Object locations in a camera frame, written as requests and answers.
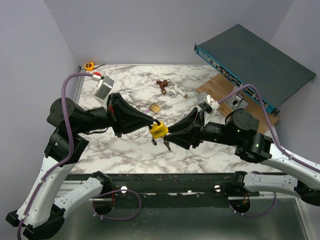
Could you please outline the small brass long-shackle padlock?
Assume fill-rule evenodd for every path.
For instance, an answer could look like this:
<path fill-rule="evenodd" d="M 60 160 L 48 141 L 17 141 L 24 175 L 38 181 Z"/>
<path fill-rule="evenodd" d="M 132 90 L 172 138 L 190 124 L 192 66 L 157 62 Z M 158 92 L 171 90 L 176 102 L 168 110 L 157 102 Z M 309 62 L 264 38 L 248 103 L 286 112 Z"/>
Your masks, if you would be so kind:
<path fill-rule="evenodd" d="M 145 114 L 151 113 L 151 116 L 153 117 L 155 114 L 157 114 L 161 110 L 161 106 L 159 106 L 157 103 L 152 103 L 148 109 L 145 111 Z"/>

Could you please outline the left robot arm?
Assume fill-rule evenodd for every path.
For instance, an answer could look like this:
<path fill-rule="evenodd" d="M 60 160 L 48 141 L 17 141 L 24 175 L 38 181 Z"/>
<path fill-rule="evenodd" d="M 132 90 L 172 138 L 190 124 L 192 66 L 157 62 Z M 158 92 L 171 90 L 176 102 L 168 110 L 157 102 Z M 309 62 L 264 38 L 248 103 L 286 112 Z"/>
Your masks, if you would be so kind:
<path fill-rule="evenodd" d="M 57 194 L 69 172 L 89 144 L 84 138 L 91 132 L 112 128 L 117 137 L 151 126 L 154 118 L 130 106 L 119 93 L 107 98 L 103 107 L 85 110 L 71 99 L 57 99 L 50 107 L 47 122 L 55 127 L 44 150 L 36 182 L 23 205 L 6 216 L 18 229 L 17 237 L 29 240 L 52 238 L 67 216 L 90 198 L 107 197 L 111 178 L 94 172 L 79 188 L 65 196 Z"/>

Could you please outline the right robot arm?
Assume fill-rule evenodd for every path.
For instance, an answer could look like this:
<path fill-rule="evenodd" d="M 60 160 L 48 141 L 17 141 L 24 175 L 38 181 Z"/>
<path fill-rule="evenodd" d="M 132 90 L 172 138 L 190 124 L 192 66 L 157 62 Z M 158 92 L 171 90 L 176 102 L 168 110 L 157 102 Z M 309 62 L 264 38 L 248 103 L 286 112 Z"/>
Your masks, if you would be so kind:
<path fill-rule="evenodd" d="M 261 164 L 282 172 L 281 175 L 238 173 L 230 191 L 285 193 L 304 202 L 320 204 L 320 165 L 283 148 L 277 141 L 258 132 L 259 120 L 244 109 L 229 114 L 223 124 L 205 122 L 202 110 L 194 108 L 189 115 L 168 128 L 164 140 L 188 150 L 203 142 L 234 146 L 241 160 Z"/>

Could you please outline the yellow padlock with keys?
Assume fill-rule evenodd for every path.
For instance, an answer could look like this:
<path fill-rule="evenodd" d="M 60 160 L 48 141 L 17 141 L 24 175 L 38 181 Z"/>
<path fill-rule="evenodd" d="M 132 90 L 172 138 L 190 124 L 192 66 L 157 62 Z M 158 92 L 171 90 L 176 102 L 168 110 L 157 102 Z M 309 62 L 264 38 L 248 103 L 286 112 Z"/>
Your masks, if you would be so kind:
<path fill-rule="evenodd" d="M 156 139 L 162 138 L 163 144 L 167 147 L 168 151 L 172 151 L 169 142 L 164 139 L 164 137 L 169 133 L 169 129 L 162 121 L 149 125 L 148 130 L 152 136 L 151 142 L 154 146 L 157 145 Z"/>

